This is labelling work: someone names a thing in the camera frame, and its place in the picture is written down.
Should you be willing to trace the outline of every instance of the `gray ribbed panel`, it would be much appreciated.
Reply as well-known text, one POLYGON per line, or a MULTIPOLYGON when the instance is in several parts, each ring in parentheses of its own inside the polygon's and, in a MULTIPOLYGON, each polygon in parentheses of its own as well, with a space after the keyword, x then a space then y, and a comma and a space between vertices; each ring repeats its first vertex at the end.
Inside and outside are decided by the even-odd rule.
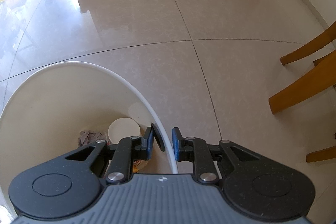
MULTIPOLYGON (((233 210, 216 187, 196 183, 191 175, 135 174, 126 184, 107 187, 87 211, 53 224, 257 224, 233 210)), ((26 217, 13 224, 42 224, 26 217)), ((308 224, 300 218, 288 224, 308 224)))

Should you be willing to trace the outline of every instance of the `wooden chair leg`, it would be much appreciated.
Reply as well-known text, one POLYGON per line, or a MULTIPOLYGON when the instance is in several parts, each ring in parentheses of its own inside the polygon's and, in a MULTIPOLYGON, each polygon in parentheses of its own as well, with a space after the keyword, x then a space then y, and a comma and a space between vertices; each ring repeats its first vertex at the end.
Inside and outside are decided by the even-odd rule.
POLYGON ((336 146, 329 147, 320 151, 309 153, 306 156, 306 162, 315 162, 320 160, 330 160, 336 158, 336 146))
POLYGON ((268 102, 273 114, 296 105, 336 83, 336 51, 268 102))
POLYGON ((322 60, 324 60, 327 56, 329 56, 331 53, 329 53, 329 54, 327 54, 326 56, 324 56, 324 57, 321 57, 321 58, 319 58, 319 59, 316 59, 316 60, 314 60, 313 61, 313 63, 314 63, 314 66, 316 67, 318 64, 320 64, 321 62, 322 62, 322 60))
POLYGON ((298 48, 296 51, 291 52, 280 58, 280 62, 283 65, 292 63, 294 61, 300 60, 312 53, 318 51, 324 46, 328 45, 330 42, 336 39, 336 21, 318 37, 314 38, 312 41, 298 48))

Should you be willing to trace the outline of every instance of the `metal screw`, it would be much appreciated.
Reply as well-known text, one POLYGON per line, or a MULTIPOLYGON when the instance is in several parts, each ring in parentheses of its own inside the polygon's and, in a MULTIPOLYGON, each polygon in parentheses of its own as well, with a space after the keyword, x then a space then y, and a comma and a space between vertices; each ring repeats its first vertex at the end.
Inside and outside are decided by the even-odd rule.
POLYGON ((214 181, 217 179, 217 176, 214 173, 203 173, 200 177, 203 181, 214 181))
POLYGON ((120 172, 113 172, 107 176, 107 178, 112 181, 119 181, 122 180, 124 177, 124 174, 120 172))

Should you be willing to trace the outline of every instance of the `trash can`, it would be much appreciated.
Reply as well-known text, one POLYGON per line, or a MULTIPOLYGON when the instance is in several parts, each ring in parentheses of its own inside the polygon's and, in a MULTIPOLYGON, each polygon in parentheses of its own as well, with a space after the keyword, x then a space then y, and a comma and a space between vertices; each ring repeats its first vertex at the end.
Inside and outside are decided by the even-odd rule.
POLYGON ((153 122, 166 152, 154 145, 142 173, 177 173, 174 152, 157 114, 129 82, 103 67, 64 62, 39 70, 13 93, 0 117, 0 187, 9 211, 11 180, 20 172, 78 147, 82 130, 108 131, 116 119, 153 122))

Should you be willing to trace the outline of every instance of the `triangular cutout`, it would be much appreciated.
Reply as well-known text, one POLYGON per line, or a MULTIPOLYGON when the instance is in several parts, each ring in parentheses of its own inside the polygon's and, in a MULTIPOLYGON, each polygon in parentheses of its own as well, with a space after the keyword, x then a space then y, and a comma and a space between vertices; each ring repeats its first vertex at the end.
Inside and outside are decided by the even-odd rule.
POLYGON ((95 149, 94 146, 89 146, 81 151, 78 151, 70 156, 67 156, 66 160, 78 160, 85 161, 87 157, 91 154, 91 152, 95 149))
POLYGON ((251 154, 249 154, 248 152, 245 152, 237 147, 231 147, 231 150, 233 151, 233 153, 235 153, 235 155, 237 156, 237 158, 240 161, 252 161, 252 160, 258 160, 257 157, 252 156, 251 154))

